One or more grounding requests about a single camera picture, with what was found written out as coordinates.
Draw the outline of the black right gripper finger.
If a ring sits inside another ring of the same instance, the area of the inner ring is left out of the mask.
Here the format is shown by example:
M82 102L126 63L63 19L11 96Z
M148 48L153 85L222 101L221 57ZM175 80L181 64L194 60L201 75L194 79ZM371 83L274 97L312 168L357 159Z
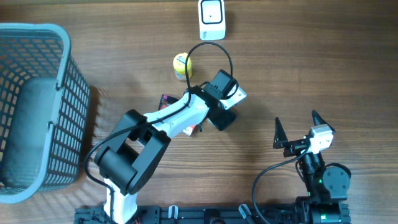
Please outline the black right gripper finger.
M322 125L322 124L327 124L328 127L332 130L332 132L333 132L333 133L335 132L335 129L334 129L330 124L328 124L328 123L317 113L316 110L312 110L312 119L313 119L313 123L314 123L315 126Z
M274 149L285 148L288 145L289 140L285 134L282 123L278 117L275 118L275 134L274 134Z

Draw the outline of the yellow candy bottle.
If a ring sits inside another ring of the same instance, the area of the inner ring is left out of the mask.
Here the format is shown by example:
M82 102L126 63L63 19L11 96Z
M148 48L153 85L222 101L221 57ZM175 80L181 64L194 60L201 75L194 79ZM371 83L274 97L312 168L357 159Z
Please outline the yellow candy bottle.
M173 59L175 76L181 81L186 80L185 69L188 71L189 78L192 76L192 61L191 59L187 60L187 55L186 52L180 53Z

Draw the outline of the red white snack box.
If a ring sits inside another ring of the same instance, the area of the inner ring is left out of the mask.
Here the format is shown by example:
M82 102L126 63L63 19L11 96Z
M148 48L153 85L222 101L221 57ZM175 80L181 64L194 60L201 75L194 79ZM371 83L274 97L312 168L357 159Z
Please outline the red white snack box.
M196 125L191 125L183 130L183 133L187 136L191 136L196 128Z

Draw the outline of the black red snack packet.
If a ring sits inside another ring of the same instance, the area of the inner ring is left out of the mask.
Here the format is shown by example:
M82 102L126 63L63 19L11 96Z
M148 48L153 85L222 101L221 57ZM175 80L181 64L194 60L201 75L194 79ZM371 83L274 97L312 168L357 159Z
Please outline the black red snack packet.
M170 95L162 94L162 96L160 98L158 110L162 110L162 109L168 107L169 105L176 103L177 101L178 101L178 98L175 98Z

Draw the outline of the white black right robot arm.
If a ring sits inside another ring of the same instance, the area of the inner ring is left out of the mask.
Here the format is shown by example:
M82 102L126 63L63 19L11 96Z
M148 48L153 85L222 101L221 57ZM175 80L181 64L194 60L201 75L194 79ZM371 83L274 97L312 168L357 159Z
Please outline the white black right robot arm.
M289 141L279 118L275 119L273 148L295 159L296 171L308 195L281 206L277 217L283 223L350 223L348 198L351 171L339 163L326 164L322 151L332 145L335 129L315 110L313 126L302 139Z

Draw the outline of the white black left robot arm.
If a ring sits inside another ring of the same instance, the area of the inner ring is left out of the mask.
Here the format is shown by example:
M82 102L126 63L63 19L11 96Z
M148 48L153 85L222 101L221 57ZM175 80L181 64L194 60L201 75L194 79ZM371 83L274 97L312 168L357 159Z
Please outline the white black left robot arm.
M152 177L171 140L209 119L220 131L236 118L232 107L247 94L220 70L204 86L189 86L181 99L164 109L126 112L113 132L96 145L95 164L108 188L104 212L111 223L127 223L137 212L138 191Z

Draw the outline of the white barcode scanner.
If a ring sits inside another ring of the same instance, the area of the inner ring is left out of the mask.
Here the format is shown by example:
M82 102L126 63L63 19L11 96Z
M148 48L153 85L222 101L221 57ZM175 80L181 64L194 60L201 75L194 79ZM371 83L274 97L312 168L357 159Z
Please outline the white barcode scanner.
M224 0L199 0L198 21L201 40L224 39L226 36Z

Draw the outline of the grey plastic mesh basket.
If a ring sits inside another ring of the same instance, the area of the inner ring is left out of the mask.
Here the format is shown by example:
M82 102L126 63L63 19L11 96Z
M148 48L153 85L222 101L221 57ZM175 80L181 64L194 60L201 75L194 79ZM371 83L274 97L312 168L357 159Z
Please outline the grey plastic mesh basket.
M1 202L79 176L91 92L55 24L1 24Z

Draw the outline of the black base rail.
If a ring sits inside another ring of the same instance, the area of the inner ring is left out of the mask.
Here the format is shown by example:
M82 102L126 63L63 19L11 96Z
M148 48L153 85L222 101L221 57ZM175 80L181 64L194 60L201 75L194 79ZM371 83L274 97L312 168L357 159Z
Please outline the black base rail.
M268 205L259 208L241 204L238 207L169 207L140 206L128 223L325 223L350 224L351 216L347 204L310 205L307 202Z

